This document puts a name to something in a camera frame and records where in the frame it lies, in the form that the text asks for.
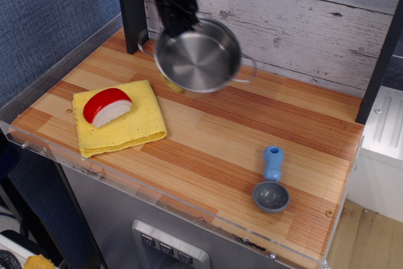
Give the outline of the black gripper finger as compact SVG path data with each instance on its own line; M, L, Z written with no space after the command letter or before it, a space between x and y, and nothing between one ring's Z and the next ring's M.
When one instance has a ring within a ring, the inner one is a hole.
M194 25L194 3L157 2L157 10L164 29L170 37L177 37L186 31L192 30Z

